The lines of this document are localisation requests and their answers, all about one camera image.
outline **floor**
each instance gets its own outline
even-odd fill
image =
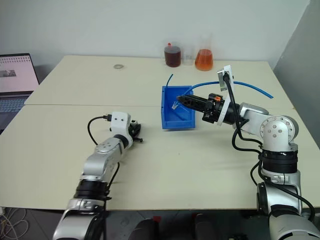
[[[12,223],[23,215],[19,209]],[[218,229],[221,240],[233,234],[246,234],[249,240],[269,240],[268,218],[257,216],[252,210],[147,210],[111,211],[107,218],[107,239],[127,240],[135,226],[144,219],[160,219],[159,230],[162,240],[191,240],[192,219],[197,213],[205,213]],[[62,213],[28,209],[25,219],[29,230],[20,240],[51,240]],[[17,235],[25,229],[23,223],[16,226]]]

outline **white table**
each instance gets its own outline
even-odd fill
[[[115,64],[124,68],[114,69]],[[158,58],[65,56],[29,97],[27,105],[161,105],[161,89],[174,73],[170,85],[195,85],[218,81],[217,70],[231,65],[234,80],[255,85],[269,92],[273,99],[237,85],[235,100],[264,108],[292,109],[293,105],[266,61],[215,61],[211,71],[195,66],[166,66]],[[220,93],[218,85],[197,88],[194,94],[207,98]]]
[[[302,194],[320,207],[317,145],[295,110],[268,110],[297,120]],[[256,207],[249,171],[257,155],[232,148],[230,125],[203,122],[197,112],[195,130],[166,131],[161,129],[159,107],[80,105],[27,105],[5,129],[0,136],[0,206],[64,209],[94,150],[87,123],[112,111],[128,112],[141,122],[144,142],[135,143],[122,159],[108,209]],[[92,123],[98,143],[111,136],[109,125],[101,119]]]

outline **blue plastic bin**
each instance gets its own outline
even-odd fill
[[[179,104],[176,109],[172,105],[177,96],[185,93],[192,86],[162,86],[161,120],[163,129],[189,129],[196,127],[195,110]]]

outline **orange part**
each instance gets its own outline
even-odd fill
[[[195,67],[200,71],[209,71],[214,67],[214,57],[209,49],[200,49],[196,59]]]

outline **white cable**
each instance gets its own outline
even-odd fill
[[[7,238],[7,239],[13,239],[13,240],[18,240],[19,238],[21,238],[23,235],[26,234],[26,232],[29,230],[29,223],[28,221],[24,220],[26,215],[27,215],[27,210],[26,209],[23,209],[24,210],[24,214],[22,216],[22,218],[17,221],[16,223],[12,224],[10,219],[11,217],[15,214],[16,211],[18,211],[20,208],[16,208],[15,210],[12,211],[12,208],[10,208],[10,210],[8,211],[7,213],[7,217],[5,215],[3,215],[2,217],[5,218],[5,221],[6,222],[5,224],[2,223],[2,230],[1,230],[1,233],[0,233],[0,239],[3,239],[3,238]],[[10,225],[10,228],[8,231],[5,231],[5,228],[7,227],[7,224],[9,223]],[[25,231],[23,233],[21,233],[19,236],[17,235],[17,232],[15,230],[15,226],[17,226],[18,224],[20,223],[25,223],[26,225],[26,228],[25,228]],[[8,234],[11,232],[11,230],[13,231],[15,237],[10,237],[8,236]]]

